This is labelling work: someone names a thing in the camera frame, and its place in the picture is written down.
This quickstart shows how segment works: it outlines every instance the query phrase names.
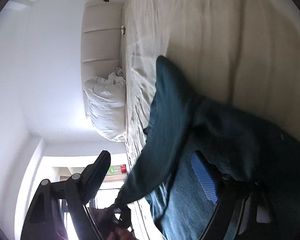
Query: wrinkled sheet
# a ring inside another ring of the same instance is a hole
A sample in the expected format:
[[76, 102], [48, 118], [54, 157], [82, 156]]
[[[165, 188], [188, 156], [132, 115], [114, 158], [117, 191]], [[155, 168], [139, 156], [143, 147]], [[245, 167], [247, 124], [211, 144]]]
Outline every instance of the wrinkled sheet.
[[291, 0], [128, 0], [123, 13], [132, 165], [145, 145], [160, 54], [200, 94], [270, 120], [300, 142], [300, 12]]

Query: mattress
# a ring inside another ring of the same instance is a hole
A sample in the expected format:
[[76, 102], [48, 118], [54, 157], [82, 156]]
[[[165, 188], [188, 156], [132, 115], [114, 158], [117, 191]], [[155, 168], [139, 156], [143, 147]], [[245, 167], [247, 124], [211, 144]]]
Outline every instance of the mattress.
[[123, 21], [131, 165], [146, 142], [158, 55], [202, 95], [270, 120], [300, 142], [300, 12], [291, 0], [128, 0]]

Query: headboard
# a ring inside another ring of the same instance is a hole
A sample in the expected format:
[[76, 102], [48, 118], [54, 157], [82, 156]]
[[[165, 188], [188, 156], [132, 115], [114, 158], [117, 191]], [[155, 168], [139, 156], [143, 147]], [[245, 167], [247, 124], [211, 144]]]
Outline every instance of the headboard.
[[[82, 18], [81, 81], [95, 77], [108, 78], [120, 66], [122, 3], [93, 1], [87, 3]], [[83, 91], [86, 117], [88, 98]]]

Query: white pillow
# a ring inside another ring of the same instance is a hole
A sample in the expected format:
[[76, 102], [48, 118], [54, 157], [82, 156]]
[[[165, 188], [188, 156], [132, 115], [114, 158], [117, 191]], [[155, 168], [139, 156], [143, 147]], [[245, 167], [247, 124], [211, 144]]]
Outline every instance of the white pillow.
[[110, 141], [124, 141], [126, 82], [115, 72], [108, 79], [96, 77], [84, 83], [90, 117], [97, 132]]

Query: blue ribbed pad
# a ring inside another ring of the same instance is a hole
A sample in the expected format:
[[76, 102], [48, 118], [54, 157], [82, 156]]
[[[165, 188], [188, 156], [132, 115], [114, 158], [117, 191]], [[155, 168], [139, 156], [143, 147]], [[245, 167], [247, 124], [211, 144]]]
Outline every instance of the blue ribbed pad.
[[216, 191], [216, 184], [212, 180], [209, 172], [207, 171], [203, 162], [198, 157], [197, 153], [192, 154], [191, 165], [207, 199], [211, 200], [214, 204], [216, 204], [219, 200]]

